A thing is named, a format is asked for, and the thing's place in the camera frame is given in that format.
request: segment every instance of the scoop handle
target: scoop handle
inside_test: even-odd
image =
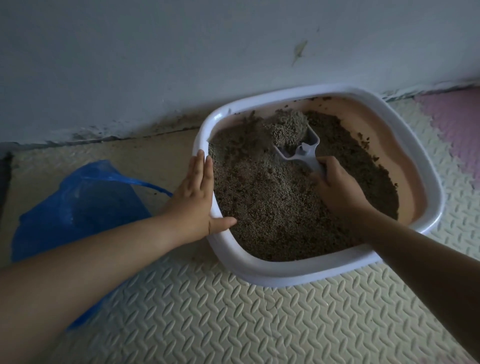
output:
[[[317,161],[315,157],[304,157],[301,159],[313,172],[319,172],[323,179],[326,178],[326,168],[325,166]]]

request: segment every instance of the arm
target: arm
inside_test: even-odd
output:
[[[318,158],[327,179],[313,174],[326,206],[348,222],[432,311],[455,339],[480,361],[480,262],[382,214],[365,198],[335,157]]]
[[[0,270],[0,356],[23,362],[90,306],[173,248],[228,229],[210,217],[213,163],[203,151],[161,216],[90,236]]]

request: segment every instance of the hand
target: hand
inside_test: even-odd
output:
[[[328,209],[334,214],[347,217],[352,213],[375,210],[367,201],[355,178],[340,165],[335,157],[318,157],[326,165],[326,180],[319,173],[310,178],[316,183],[316,190]]]
[[[213,161],[204,151],[190,158],[185,179],[168,201],[163,218],[174,231],[177,245],[191,243],[207,235],[229,229],[237,223],[232,217],[212,218],[210,209],[213,199]]]

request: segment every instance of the litter box rim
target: litter box rim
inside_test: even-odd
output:
[[[193,144],[192,155],[199,149],[208,152],[208,140],[215,125],[223,118],[247,110],[298,99],[321,96],[348,97],[374,112],[391,130],[404,153],[413,162],[427,200],[423,215],[410,224],[422,234],[428,233],[440,220],[445,206],[441,180],[432,161],[407,123],[380,96],[348,84],[320,84],[273,91],[230,102],[213,111],[202,123]],[[213,196],[211,215],[222,217]],[[266,287],[285,287],[332,277],[381,260],[367,244],[339,252],[290,262],[269,262],[246,252],[230,230],[207,237],[222,264],[243,280]]]

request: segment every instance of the pink floor mat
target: pink floor mat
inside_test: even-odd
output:
[[[416,96],[415,100],[432,117],[440,137],[452,144],[450,154],[462,161],[463,172],[473,175],[474,188],[480,188],[480,88]]]

